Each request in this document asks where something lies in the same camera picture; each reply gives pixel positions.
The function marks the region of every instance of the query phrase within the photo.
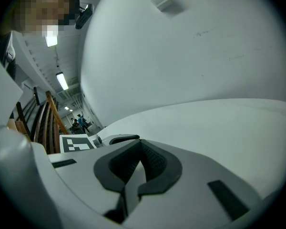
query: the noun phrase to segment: person in blue shirt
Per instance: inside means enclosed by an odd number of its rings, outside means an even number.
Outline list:
[[[82,128],[82,130],[84,131],[84,133],[86,133],[85,132],[85,129],[88,131],[88,133],[90,132],[89,130],[88,130],[88,128],[85,126],[85,124],[84,124],[84,114],[83,114],[83,112],[82,112],[82,115],[80,115],[80,114],[78,114],[77,115],[78,116],[78,123],[80,124],[80,126],[81,126],[81,128]]]

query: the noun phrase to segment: ceiling light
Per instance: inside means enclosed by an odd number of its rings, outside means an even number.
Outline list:
[[[57,36],[46,36],[46,43],[48,47],[57,45]]]
[[[68,85],[66,83],[65,77],[63,76],[62,72],[57,73],[56,77],[57,77],[57,80],[59,81],[59,83],[61,84],[61,87],[62,87],[63,90],[69,89]]]

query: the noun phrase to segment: ceiling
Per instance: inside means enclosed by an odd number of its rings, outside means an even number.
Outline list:
[[[80,6],[85,8],[92,1],[80,0]],[[74,104],[77,107],[82,105],[80,99],[78,99],[81,92],[78,80],[78,54],[81,33],[82,31],[75,29],[74,26],[65,26],[63,31],[58,32],[58,44],[52,47],[47,47],[45,37],[23,34],[25,42],[23,50],[32,58],[37,69],[54,89],[54,94],[62,99],[61,105],[65,103]],[[66,91],[62,90],[56,78],[58,72],[63,72],[67,81],[69,89]]]

